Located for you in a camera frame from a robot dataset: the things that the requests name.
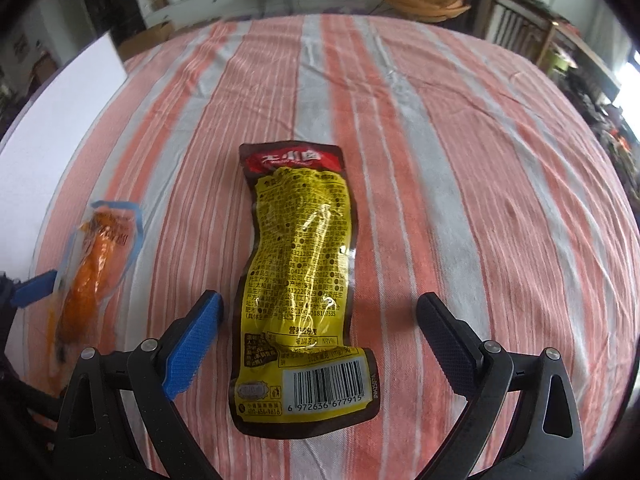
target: pink and white striped cloth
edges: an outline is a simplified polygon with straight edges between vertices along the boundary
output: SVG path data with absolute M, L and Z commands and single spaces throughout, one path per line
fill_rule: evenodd
M 464 405 L 415 322 L 430 290 L 481 338 L 561 351 L 594 456 L 640 328 L 640 238 L 601 147 L 532 64 L 441 28 L 322 15 L 219 23 L 127 69 L 60 183 L 35 261 L 37 271 L 59 264 L 89 202 L 140 203 L 145 244 L 108 306 L 101 352 L 161 335 L 206 288 L 231 309 L 253 232 L 242 142 L 339 145 L 357 201 L 351 333 L 376 353 L 380 413 L 308 440 L 242 435 L 227 403 L 226 316 L 176 400 L 223 478 L 413 478 Z M 47 319 L 27 316 L 25 374 L 38 384 Z

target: screw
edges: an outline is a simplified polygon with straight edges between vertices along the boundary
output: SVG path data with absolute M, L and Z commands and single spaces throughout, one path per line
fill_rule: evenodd
M 94 355 L 95 355 L 95 348 L 91 348 L 89 346 L 88 348 L 85 348 L 84 350 L 82 350 L 80 357 L 82 359 L 91 359 Z
M 558 359 L 560 358 L 560 352 L 558 350 L 556 350 L 555 348 L 547 348 L 547 349 L 545 349 L 545 354 L 552 361 L 558 361 Z
M 143 352 L 153 352 L 156 348 L 158 348 L 158 341 L 156 339 L 145 339 L 140 343 L 140 349 Z
M 499 354 L 502 347 L 500 346 L 500 343 L 489 339 L 489 341 L 484 342 L 484 349 L 489 352 L 489 354 Z

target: orange snack package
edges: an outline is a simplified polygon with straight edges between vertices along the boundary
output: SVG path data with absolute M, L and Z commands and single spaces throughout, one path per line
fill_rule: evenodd
M 89 328 L 98 324 L 142 246 L 142 216 L 136 204 L 98 201 L 92 207 L 91 219 L 74 238 L 61 283 L 66 294 L 56 329 L 58 345 L 90 335 Z

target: barcode number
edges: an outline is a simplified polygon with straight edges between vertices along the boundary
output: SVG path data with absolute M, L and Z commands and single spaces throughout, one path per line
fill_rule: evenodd
M 284 400 L 288 412 L 325 412 L 370 399 L 370 381 L 363 357 L 329 366 L 284 370 Z

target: snack package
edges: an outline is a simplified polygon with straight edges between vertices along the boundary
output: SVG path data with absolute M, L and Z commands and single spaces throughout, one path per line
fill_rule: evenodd
M 229 406 L 239 431 L 307 438 L 380 409 L 373 352 L 349 342 L 356 206 L 337 146 L 243 144 L 254 250 L 233 314 Z
M 61 273 L 64 299 L 56 327 L 59 346 L 91 339 L 91 329 L 98 325 L 142 246 L 142 215 L 136 204 L 101 200 L 91 206 L 92 216 L 71 240 Z

